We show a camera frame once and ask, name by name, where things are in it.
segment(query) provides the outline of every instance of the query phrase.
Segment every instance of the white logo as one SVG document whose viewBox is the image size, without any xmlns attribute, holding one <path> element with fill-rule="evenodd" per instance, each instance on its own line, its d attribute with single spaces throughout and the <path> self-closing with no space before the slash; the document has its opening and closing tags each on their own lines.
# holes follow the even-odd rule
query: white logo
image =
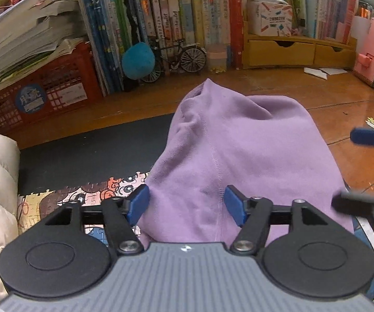
<svg viewBox="0 0 374 312">
<path fill-rule="evenodd" d="M 190 245 L 185 245 L 181 248 L 181 251 L 184 251 L 184 252 L 189 252 L 191 251 L 193 248 L 190 246 Z"/>
</svg>

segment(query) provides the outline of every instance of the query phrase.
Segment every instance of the black mat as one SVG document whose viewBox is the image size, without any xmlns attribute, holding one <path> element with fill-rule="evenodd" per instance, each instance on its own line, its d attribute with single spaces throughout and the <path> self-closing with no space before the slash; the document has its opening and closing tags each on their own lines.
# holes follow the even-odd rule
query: black mat
<svg viewBox="0 0 374 312">
<path fill-rule="evenodd" d="M 19 194 L 150 171 L 165 148 L 172 117 L 124 123 L 21 150 Z"/>
</svg>

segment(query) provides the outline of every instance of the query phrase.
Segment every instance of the wooden desk organizer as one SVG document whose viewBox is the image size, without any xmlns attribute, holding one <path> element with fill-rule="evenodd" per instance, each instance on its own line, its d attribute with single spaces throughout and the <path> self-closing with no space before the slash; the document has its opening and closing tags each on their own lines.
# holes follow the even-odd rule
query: wooden desk organizer
<svg viewBox="0 0 374 312">
<path fill-rule="evenodd" d="M 244 22 L 244 69 L 273 66 L 304 66 L 352 69 L 356 40 L 349 44 L 316 40 L 305 36 L 258 36 L 248 33 Z"/>
</svg>

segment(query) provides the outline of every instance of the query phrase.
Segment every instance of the blue round sticker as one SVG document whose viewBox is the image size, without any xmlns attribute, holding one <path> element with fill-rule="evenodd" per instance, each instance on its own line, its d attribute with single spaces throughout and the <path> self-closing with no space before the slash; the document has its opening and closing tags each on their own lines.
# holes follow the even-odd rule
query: blue round sticker
<svg viewBox="0 0 374 312">
<path fill-rule="evenodd" d="M 16 107 L 23 113 L 35 113 L 42 109 L 47 101 L 45 91 L 38 84 L 29 84 L 18 91 Z"/>
</svg>

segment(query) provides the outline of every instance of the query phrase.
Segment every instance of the white label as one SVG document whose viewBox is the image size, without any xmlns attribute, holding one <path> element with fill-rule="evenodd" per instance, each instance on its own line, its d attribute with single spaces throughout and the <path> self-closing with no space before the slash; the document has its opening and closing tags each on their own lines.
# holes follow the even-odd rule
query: white label
<svg viewBox="0 0 374 312">
<path fill-rule="evenodd" d="M 64 106 L 86 100 L 87 95 L 84 90 L 83 83 L 74 84 L 71 87 L 57 91 L 59 99 Z"/>
<path fill-rule="evenodd" d="M 39 97 L 36 100 L 24 105 L 25 112 L 28 113 L 31 110 L 38 108 L 39 106 L 43 104 L 44 104 L 44 100 L 42 99 L 42 97 Z"/>
</svg>

